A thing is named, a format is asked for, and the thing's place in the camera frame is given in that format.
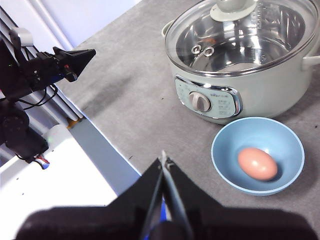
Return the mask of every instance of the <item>brown egg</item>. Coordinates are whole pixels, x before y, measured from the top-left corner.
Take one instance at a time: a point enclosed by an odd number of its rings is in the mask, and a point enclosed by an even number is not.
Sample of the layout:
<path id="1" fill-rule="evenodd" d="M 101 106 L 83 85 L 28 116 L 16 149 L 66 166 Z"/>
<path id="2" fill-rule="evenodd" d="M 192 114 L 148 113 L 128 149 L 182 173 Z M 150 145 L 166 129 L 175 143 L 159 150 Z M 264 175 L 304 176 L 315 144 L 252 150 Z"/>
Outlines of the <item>brown egg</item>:
<path id="1" fill-rule="evenodd" d="M 264 151 L 248 147 L 238 154 L 240 168 L 250 177 L 268 181 L 273 179 L 278 172 L 275 160 Z"/>

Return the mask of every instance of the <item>white wall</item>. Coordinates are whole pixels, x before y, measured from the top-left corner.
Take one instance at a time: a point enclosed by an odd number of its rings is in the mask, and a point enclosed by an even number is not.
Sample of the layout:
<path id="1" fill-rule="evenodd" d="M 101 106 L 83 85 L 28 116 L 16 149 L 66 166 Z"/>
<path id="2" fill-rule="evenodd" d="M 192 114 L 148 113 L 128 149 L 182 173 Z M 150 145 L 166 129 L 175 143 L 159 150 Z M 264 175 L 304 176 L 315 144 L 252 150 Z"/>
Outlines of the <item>white wall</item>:
<path id="1" fill-rule="evenodd" d="M 1 7 L 33 35 L 39 51 L 71 50 L 141 0 L 1 0 Z"/>

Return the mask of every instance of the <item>black cable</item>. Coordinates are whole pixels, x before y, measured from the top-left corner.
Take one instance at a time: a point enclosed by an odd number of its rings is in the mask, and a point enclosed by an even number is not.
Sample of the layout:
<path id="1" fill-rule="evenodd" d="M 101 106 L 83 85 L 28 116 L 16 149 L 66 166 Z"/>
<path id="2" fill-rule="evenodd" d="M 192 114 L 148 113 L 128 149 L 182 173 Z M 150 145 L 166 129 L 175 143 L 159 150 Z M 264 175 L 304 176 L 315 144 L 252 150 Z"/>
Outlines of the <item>black cable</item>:
<path id="1" fill-rule="evenodd" d="M 45 100 L 47 96 L 47 88 L 44 89 L 44 94 L 43 94 L 43 97 L 37 102 L 37 103 L 31 103 L 31 102 L 28 102 L 26 100 L 23 100 L 23 99 L 19 99 L 18 101 L 21 102 L 21 103 L 24 103 L 24 104 L 28 104 L 28 105 L 31 105 L 31 106 L 38 106 L 43 100 Z"/>
<path id="2" fill-rule="evenodd" d="M 26 107 L 26 108 L 24 108 L 23 110 L 28 110 L 28 109 L 32 109 L 33 107 L 40 107 L 40 106 L 42 106 L 43 104 L 46 104 L 48 101 L 50 101 L 53 97 L 55 97 L 56 95 L 57 95 L 57 93 L 58 93 L 58 88 L 57 88 L 57 86 L 56 85 L 54 85 L 54 84 L 52 84 L 51 85 L 53 88 L 54 88 L 54 92 L 53 92 L 53 94 L 52 94 L 52 96 L 51 97 L 49 97 L 47 100 L 45 100 L 44 102 L 42 102 L 43 101 L 43 99 L 41 100 L 41 101 L 39 101 L 38 103 L 35 103 L 35 104 L 32 104 L 32 103 L 28 103 L 27 102 L 27 104 L 29 104 L 29 105 L 31 105 L 31 106 L 29 106 L 29 107 Z"/>
<path id="3" fill-rule="evenodd" d="M 24 47 L 24 51 L 25 51 L 25 54 L 26 54 L 26 58 L 28 59 L 28 61 L 30 61 L 29 53 L 28 53 L 28 50 L 27 50 L 26 46 Z"/>

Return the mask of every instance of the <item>wire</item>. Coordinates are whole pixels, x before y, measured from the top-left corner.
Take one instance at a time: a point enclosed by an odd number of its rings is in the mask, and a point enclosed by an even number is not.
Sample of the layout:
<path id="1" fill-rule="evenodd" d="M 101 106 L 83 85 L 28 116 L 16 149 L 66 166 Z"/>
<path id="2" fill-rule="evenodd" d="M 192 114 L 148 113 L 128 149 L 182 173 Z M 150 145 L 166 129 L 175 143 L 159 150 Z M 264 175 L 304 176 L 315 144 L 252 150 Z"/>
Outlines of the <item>wire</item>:
<path id="1" fill-rule="evenodd" d="M 25 54 L 26 54 L 26 58 L 28 59 L 28 61 L 30 61 L 29 53 L 28 53 L 28 50 L 27 50 L 26 46 L 24 47 L 24 51 L 25 51 Z"/>
<path id="2" fill-rule="evenodd" d="M 20 102 L 31 105 L 31 106 L 29 106 L 29 107 L 24 108 L 23 110 L 32 109 L 33 107 L 40 107 L 40 106 L 42 106 L 43 104 L 46 104 L 48 101 L 50 101 L 53 97 L 55 97 L 55 96 L 57 95 L 57 93 L 58 93 L 58 88 L 57 88 L 57 86 L 54 85 L 54 84 L 52 84 L 51 86 L 54 88 L 54 92 L 53 92 L 52 96 L 49 97 L 49 98 L 48 98 L 47 100 L 45 100 L 44 102 L 42 102 L 42 101 L 45 99 L 46 94 L 44 95 L 44 97 L 43 97 L 39 102 L 34 103 L 34 104 L 33 104 L 33 103 L 30 103 L 30 102 L 27 102 L 27 101 L 24 101 L 24 100 L 21 101 L 21 99 L 20 99 L 20 100 L 19 100 Z"/>
<path id="3" fill-rule="evenodd" d="M 19 99 L 18 101 L 21 102 L 21 103 L 24 103 L 24 104 L 31 105 L 31 106 L 38 106 L 43 100 L 45 100 L 46 96 L 47 96 L 47 88 L 44 89 L 43 97 L 37 103 L 31 103 L 31 102 L 28 102 L 28 101 L 23 100 L 23 99 Z"/>
<path id="4" fill-rule="evenodd" d="M 38 155 L 38 156 L 36 156 L 35 158 L 42 160 L 42 161 L 45 162 L 46 164 L 50 164 L 50 162 L 49 162 L 47 159 L 45 159 L 43 156 L 41 156 L 41 155 Z"/>

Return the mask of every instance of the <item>gray felt surface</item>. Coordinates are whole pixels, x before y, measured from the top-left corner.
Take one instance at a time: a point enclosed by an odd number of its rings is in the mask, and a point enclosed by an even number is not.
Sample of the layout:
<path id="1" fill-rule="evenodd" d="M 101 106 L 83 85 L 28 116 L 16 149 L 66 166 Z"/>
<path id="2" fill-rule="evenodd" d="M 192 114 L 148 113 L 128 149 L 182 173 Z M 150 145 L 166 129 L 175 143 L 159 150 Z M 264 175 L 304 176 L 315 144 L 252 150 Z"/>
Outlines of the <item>gray felt surface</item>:
<path id="1" fill-rule="evenodd" d="M 276 118 L 293 129 L 304 145 L 300 177 L 272 196 L 237 191 L 218 175 L 210 156 L 213 138 L 222 126 L 202 120 L 180 103 L 160 34 L 168 21 L 195 3 L 143 0 L 78 46 L 96 49 L 97 54 L 78 81 L 61 81 L 58 86 L 139 171 L 166 150 L 223 205 L 300 213 L 320 235 L 320 68 L 314 69 L 305 96 Z"/>

